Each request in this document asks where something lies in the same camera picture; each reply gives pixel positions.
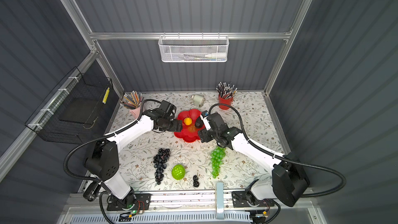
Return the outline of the green fake grape bunch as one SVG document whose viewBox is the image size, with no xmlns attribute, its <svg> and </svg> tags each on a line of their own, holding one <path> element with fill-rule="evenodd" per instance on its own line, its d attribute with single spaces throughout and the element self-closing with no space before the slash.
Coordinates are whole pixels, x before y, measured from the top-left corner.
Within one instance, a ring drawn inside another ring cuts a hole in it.
<svg viewBox="0 0 398 224">
<path fill-rule="evenodd" d="M 210 161 L 212 172 L 212 178 L 217 178 L 220 173 L 220 166 L 223 163 L 223 159 L 226 156 L 226 149 L 217 146 L 211 153 L 210 153 Z"/>
</svg>

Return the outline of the yellow fake pear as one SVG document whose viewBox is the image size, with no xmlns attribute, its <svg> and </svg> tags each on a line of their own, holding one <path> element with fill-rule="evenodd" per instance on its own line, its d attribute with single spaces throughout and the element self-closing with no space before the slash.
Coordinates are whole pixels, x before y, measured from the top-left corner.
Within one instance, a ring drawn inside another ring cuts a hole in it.
<svg viewBox="0 0 398 224">
<path fill-rule="evenodd" d="M 183 120 L 183 122 L 184 122 L 185 125 L 190 126 L 190 125 L 192 125 L 193 120 L 192 120 L 190 117 L 186 117 L 186 118 Z"/>
</svg>

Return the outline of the dark fake avocado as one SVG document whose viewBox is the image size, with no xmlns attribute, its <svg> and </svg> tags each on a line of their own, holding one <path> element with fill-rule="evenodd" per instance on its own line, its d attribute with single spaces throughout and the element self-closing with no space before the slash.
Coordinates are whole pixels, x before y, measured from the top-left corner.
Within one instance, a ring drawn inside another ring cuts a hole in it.
<svg viewBox="0 0 398 224">
<path fill-rule="evenodd" d="M 200 115 L 200 116 L 196 119 L 196 121 L 195 121 L 195 127 L 196 127 L 197 129 L 201 129 L 201 128 L 203 128 L 203 126 L 204 126 L 203 118 L 202 118 L 202 116 Z"/>
</svg>

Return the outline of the dark purple fake grape bunch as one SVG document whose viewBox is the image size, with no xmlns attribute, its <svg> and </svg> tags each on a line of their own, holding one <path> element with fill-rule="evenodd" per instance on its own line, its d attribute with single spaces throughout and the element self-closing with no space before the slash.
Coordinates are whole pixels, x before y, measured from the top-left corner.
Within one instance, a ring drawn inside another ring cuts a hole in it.
<svg viewBox="0 0 398 224">
<path fill-rule="evenodd" d="M 155 182 L 160 185 L 164 179 L 164 172 L 167 168 L 167 162 L 170 158 L 171 150 L 169 148 L 160 148 L 153 158 L 153 167 L 155 168 Z"/>
</svg>

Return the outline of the green fake custard apple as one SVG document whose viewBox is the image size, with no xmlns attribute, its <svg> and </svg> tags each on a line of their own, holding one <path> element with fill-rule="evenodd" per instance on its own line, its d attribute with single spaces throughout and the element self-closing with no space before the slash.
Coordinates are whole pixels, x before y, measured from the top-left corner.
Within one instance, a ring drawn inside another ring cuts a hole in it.
<svg viewBox="0 0 398 224">
<path fill-rule="evenodd" d="M 185 177 L 186 169 L 182 164 L 177 164 L 172 168 L 172 177 L 175 180 L 181 180 Z"/>
</svg>

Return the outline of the small dark grape cluster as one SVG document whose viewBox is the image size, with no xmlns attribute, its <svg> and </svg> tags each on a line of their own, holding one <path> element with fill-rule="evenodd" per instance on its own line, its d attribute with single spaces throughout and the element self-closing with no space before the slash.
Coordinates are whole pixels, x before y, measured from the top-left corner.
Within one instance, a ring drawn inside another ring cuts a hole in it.
<svg viewBox="0 0 398 224">
<path fill-rule="evenodd" d="M 199 178 L 197 175 L 193 176 L 193 186 L 194 186 L 194 188 L 198 188 L 200 186 Z"/>
</svg>

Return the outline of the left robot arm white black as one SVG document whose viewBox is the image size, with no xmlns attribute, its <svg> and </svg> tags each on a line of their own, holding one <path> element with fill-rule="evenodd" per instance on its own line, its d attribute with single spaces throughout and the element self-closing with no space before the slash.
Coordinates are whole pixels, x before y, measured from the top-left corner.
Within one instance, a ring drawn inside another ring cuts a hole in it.
<svg viewBox="0 0 398 224">
<path fill-rule="evenodd" d="M 182 121 L 175 118 L 175 105 L 165 100 L 143 101 L 144 104 L 147 102 L 156 102 L 159 106 L 151 110 L 140 110 L 136 120 L 110 132 L 110 137 L 100 138 L 90 144 L 84 161 L 84 167 L 99 179 L 98 185 L 122 204 L 124 209 L 132 208 L 137 199 L 134 190 L 119 172 L 119 152 L 147 132 L 182 131 Z"/>
</svg>

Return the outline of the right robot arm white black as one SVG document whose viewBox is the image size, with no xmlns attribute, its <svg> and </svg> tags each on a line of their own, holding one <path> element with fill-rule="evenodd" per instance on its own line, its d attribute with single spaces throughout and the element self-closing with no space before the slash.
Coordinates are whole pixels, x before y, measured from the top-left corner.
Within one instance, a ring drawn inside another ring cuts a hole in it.
<svg viewBox="0 0 398 224">
<path fill-rule="evenodd" d="M 256 141 L 245 138 L 243 130 L 228 127 L 218 113 L 201 113 L 204 129 L 198 132 L 202 143 L 216 141 L 221 148 L 239 152 L 264 168 L 272 177 L 273 195 L 284 205 L 293 207 L 308 188 L 310 182 L 303 166 L 284 162 L 275 152 Z"/>
</svg>

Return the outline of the red flower-shaped fruit bowl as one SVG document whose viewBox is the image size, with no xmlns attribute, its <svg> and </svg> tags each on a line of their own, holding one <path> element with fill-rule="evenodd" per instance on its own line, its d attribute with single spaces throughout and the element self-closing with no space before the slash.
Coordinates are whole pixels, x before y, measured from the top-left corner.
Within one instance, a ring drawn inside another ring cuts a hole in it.
<svg viewBox="0 0 398 224">
<path fill-rule="evenodd" d="M 191 109 L 188 111 L 182 111 L 178 114 L 177 119 L 182 121 L 182 131 L 174 132 L 174 136 L 179 139 L 183 139 L 186 143 L 193 143 L 196 140 L 200 140 L 198 132 L 203 130 L 204 124 L 201 126 L 196 125 L 197 120 L 201 120 L 201 111 L 197 109 Z M 187 125 L 185 120 L 190 118 L 191 124 Z"/>
</svg>

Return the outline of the red pen cup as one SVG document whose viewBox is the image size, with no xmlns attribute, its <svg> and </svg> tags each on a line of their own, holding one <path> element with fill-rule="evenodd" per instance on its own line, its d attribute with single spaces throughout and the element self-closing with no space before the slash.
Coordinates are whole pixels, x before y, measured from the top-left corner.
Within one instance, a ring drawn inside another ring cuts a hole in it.
<svg viewBox="0 0 398 224">
<path fill-rule="evenodd" d="M 230 98 L 228 98 L 228 99 L 224 99 L 224 98 L 222 98 L 221 96 L 218 96 L 218 100 L 219 100 L 219 105 L 218 105 L 218 107 L 219 107 L 221 110 L 227 111 L 227 110 L 230 109 L 227 105 L 230 105 L 230 106 L 231 106 L 231 104 L 232 104 L 232 102 L 233 102 L 233 97 L 230 97 Z"/>
</svg>

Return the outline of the coloured pencils bundle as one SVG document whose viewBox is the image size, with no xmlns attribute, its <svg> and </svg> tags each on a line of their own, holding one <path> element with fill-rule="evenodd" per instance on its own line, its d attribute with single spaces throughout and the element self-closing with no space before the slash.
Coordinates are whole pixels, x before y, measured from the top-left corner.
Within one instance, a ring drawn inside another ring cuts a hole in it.
<svg viewBox="0 0 398 224">
<path fill-rule="evenodd" d="M 126 92 L 120 100 L 120 105 L 127 109 L 135 110 L 141 106 L 143 99 L 144 97 L 140 92 Z"/>
</svg>

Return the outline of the white pencil sharpener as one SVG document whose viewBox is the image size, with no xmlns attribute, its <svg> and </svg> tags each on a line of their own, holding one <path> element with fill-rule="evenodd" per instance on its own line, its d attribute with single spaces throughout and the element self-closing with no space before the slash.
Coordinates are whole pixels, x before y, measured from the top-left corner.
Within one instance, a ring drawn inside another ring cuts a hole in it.
<svg viewBox="0 0 398 224">
<path fill-rule="evenodd" d="M 194 106 L 202 107 L 205 102 L 205 98 L 202 95 L 194 94 L 191 96 Z"/>
</svg>

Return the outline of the pens bundle in red cup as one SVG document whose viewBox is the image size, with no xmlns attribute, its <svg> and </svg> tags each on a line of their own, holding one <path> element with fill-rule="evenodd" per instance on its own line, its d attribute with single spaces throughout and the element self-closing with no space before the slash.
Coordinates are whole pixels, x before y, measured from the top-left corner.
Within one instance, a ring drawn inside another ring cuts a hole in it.
<svg viewBox="0 0 398 224">
<path fill-rule="evenodd" d="M 216 90 L 219 93 L 220 98 L 224 100 L 233 98 L 237 92 L 235 85 L 227 84 L 225 82 L 220 82 L 217 84 Z"/>
</svg>

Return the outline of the yellow tag on basket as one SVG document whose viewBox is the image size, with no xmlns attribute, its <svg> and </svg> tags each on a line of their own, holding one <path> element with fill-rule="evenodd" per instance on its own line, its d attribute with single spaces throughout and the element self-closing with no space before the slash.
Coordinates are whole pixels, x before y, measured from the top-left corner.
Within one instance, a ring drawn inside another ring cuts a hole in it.
<svg viewBox="0 0 398 224">
<path fill-rule="evenodd" d="M 110 87 L 108 87 L 104 93 L 103 99 L 102 99 L 102 103 L 106 104 L 108 96 L 109 96 L 109 92 L 110 92 Z"/>
</svg>

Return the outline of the light blue rail bracket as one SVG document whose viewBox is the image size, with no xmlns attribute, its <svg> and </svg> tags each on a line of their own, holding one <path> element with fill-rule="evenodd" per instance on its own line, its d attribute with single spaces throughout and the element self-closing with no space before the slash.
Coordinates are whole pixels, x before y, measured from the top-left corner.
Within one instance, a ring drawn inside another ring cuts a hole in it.
<svg viewBox="0 0 398 224">
<path fill-rule="evenodd" d="M 215 189 L 216 196 L 216 219 L 224 220 L 224 190 L 223 183 L 217 182 Z"/>
</svg>

